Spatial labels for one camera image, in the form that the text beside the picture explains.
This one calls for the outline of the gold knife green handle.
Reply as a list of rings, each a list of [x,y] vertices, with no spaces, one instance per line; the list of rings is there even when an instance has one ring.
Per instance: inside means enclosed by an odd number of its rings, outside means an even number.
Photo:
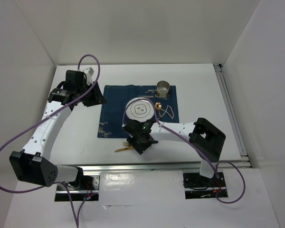
[[[133,149],[133,147],[124,147],[124,148],[121,148],[121,149],[117,149],[114,152],[123,152],[123,151],[132,150],[132,149]]]

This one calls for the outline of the gold spoon green handle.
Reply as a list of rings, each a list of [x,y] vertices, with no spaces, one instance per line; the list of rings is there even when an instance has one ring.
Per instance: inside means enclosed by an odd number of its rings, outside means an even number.
[[[155,106],[155,109],[157,110],[157,117],[158,119],[160,119],[161,117],[160,110],[162,109],[162,104],[160,102],[156,102],[154,106]]]

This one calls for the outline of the dark blue cloth placemat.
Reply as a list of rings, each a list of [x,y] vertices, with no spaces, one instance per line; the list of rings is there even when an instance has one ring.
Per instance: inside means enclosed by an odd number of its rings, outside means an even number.
[[[160,98],[154,85],[106,85],[104,98],[107,103],[102,105],[97,137],[127,138],[128,134],[122,129],[122,117],[128,103],[138,97],[150,99],[153,104],[161,103],[162,109],[156,112],[160,121],[179,122],[176,86],[170,86],[168,95]]]

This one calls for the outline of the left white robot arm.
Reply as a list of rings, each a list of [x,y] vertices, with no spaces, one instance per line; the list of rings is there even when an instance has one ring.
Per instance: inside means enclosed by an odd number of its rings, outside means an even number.
[[[106,103],[99,85],[92,80],[94,70],[67,70],[66,78],[54,88],[47,99],[40,124],[21,151],[12,152],[9,161],[19,181],[50,187],[54,183],[67,182],[77,190],[86,178],[83,170],[71,165],[55,165],[50,162],[55,140],[74,107],[82,103],[86,107]]]

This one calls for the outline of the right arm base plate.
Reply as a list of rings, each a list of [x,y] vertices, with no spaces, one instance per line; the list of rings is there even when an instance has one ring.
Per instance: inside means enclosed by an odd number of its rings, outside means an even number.
[[[185,199],[210,199],[227,198],[228,192],[223,172],[219,172],[219,178],[215,175],[212,179],[201,176],[199,173],[183,173],[183,186]]]

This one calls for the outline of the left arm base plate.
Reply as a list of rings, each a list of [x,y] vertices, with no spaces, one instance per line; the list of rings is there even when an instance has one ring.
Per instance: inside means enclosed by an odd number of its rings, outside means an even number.
[[[79,187],[73,188],[69,183],[66,186],[72,201],[99,201],[100,173],[85,174],[85,180]],[[57,185],[54,201],[69,202],[67,190],[62,184]]]

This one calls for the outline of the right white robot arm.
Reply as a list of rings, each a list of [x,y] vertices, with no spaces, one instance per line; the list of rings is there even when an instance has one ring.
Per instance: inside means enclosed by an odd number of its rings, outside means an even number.
[[[219,177],[218,163],[226,136],[205,118],[191,123],[167,123],[154,118],[145,122],[129,120],[123,124],[129,134],[127,142],[141,155],[159,141],[182,142],[192,147],[201,158],[198,181],[209,186],[214,176]]]

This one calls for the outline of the metal cup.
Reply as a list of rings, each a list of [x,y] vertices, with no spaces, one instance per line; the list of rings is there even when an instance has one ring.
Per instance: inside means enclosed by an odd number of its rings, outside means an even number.
[[[156,85],[156,91],[159,98],[165,98],[169,92],[170,84],[167,81],[159,81]]]

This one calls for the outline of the white round plate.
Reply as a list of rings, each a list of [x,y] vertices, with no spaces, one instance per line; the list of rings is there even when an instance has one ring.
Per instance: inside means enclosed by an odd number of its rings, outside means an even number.
[[[145,122],[154,117],[153,104],[139,97],[131,99],[127,105],[125,115],[128,119]]]

